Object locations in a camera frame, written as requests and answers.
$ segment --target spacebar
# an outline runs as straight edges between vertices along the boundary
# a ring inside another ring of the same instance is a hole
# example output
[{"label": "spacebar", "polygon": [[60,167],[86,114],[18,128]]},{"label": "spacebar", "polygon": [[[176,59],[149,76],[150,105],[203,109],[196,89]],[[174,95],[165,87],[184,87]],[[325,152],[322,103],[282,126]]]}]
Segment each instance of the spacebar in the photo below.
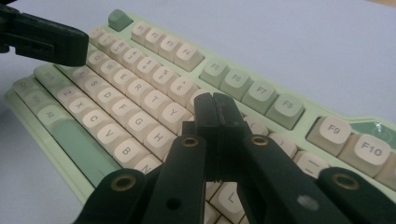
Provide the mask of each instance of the spacebar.
[{"label": "spacebar", "polygon": [[52,136],[95,187],[106,175],[121,168],[75,120],[62,122]]}]

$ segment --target black mechanical arm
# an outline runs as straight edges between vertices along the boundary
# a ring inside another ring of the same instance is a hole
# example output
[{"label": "black mechanical arm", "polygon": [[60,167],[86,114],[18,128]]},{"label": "black mechanical arm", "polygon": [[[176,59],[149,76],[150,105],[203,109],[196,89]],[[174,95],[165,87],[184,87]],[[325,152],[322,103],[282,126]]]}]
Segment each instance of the black mechanical arm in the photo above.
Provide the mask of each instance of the black mechanical arm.
[{"label": "black mechanical arm", "polygon": [[314,181],[220,93],[195,98],[162,166],[106,176],[75,223],[203,223],[206,181],[237,182],[249,223],[396,223],[396,205],[362,177],[333,167]]},{"label": "black mechanical arm", "polygon": [[9,52],[12,46],[22,56],[82,66],[87,58],[88,41],[88,35],[76,28],[0,5],[0,53]]}]

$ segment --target mechanical keyboard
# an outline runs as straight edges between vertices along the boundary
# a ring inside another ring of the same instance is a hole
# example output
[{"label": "mechanical keyboard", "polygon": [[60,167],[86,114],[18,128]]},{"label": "mechanical keyboard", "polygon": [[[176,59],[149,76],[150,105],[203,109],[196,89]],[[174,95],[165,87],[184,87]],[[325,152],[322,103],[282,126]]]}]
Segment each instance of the mechanical keyboard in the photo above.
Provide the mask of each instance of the mechanical keyboard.
[{"label": "mechanical keyboard", "polygon": [[[44,64],[16,81],[10,108],[84,203],[121,167],[166,160],[193,98],[232,96],[253,133],[273,138],[308,175],[358,173],[396,202],[396,125],[346,118],[134,14],[90,33],[87,64]],[[205,223],[247,223],[235,183],[207,183]]]}]

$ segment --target keyboard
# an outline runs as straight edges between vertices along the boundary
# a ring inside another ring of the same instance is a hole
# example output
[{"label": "keyboard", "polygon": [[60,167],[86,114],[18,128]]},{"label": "keyboard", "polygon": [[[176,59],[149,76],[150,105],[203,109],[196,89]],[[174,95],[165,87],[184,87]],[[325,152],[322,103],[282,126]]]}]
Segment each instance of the keyboard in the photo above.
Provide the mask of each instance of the keyboard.
[{"label": "keyboard", "polygon": [[[396,202],[395,124],[339,115],[135,14],[116,9],[89,35],[86,65],[43,64],[5,96],[83,203],[107,174],[166,161],[206,92],[233,97],[307,175],[347,168]],[[206,183],[205,198],[205,223],[248,223],[235,183]]]}]

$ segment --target white table surface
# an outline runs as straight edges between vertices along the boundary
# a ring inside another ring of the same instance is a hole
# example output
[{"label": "white table surface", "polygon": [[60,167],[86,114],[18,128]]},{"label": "white table surface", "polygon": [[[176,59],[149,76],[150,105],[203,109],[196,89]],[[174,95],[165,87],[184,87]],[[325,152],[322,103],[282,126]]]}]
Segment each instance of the white table surface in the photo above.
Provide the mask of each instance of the white table surface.
[{"label": "white table surface", "polygon": [[[20,12],[88,32],[138,14],[348,116],[396,123],[396,9],[362,0],[18,0]],[[43,62],[0,55],[0,94]],[[82,208],[0,100],[0,223],[71,223]]]}]

